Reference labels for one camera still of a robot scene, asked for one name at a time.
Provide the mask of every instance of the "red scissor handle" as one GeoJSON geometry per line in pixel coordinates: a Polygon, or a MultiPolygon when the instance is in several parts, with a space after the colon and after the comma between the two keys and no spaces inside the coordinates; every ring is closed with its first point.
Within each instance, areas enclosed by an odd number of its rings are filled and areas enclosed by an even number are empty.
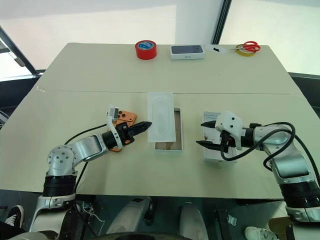
{"type": "Polygon", "coordinates": [[[256,41],[246,41],[242,46],[245,50],[251,52],[258,52],[261,49],[256,41]]]}

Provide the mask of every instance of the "beige tabletop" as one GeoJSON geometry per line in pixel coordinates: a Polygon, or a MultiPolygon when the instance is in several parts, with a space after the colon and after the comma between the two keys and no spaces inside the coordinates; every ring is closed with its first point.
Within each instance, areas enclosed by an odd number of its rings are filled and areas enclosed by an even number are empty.
{"type": "Polygon", "coordinates": [[[183,152],[156,152],[147,133],[140,134],[122,152],[92,161],[78,193],[282,198],[273,174],[263,168],[264,152],[238,163],[204,162],[196,140],[203,140],[205,111],[232,111],[245,126],[290,122],[320,167],[320,121],[268,46],[253,57],[207,51],[205,59],[181,61],[168,59],[166,45],[150,61],[137,59],[133,47],[71,43],[62,50],[0,131],[0,189],[41,192],[51,149],[104,124],[109,104],[136,113],[137,122],[147,120],[150,91],[174,93],[183,152]]]}

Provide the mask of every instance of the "red tape roll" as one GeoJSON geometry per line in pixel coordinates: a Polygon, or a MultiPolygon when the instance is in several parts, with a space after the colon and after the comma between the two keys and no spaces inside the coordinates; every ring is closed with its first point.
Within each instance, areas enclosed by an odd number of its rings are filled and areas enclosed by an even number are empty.
{"type": "Polygon", "coordinates": [[[135,44],[135,52],[140,59],[153,59],[157,56],[157,44],[151,40],[138,41],[135,44]]]}

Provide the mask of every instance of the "yellow tape roll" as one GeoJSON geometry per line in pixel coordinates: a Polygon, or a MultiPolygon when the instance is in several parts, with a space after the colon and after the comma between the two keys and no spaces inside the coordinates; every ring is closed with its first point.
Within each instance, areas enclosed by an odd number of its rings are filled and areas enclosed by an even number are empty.
{"type": "MultiPolygon", "coordinates": [[[[240,48],[242,45],[243,45],[243,44],[239,44],[239,45],[236,46],[235,48],[236,48],[236,49],[237,49],[237,48],[240,48]]],[[[256,54],[256,52],[254,52],[254,51],[248,51],[248,50],[245,50],[245,49],[237,49],[237,50],[235,50],[235,52],[236,52],[237,54],[240,54],[241,56],[245,56],[245,57],[251,57],[251,56],[253,56],[253,55],[256,54]]]]}

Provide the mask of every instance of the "scissors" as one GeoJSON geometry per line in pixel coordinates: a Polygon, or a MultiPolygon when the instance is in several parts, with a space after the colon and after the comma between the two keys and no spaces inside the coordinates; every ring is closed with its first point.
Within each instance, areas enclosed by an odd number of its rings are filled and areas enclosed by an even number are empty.
{"type": "Polygon", "coordinates": [[[250,52],[258,52],[261,47],[256,41],[246,41],[244,44],[241,44],[239,47],[233,48],[231,50],[247,50],[250,52]]]}

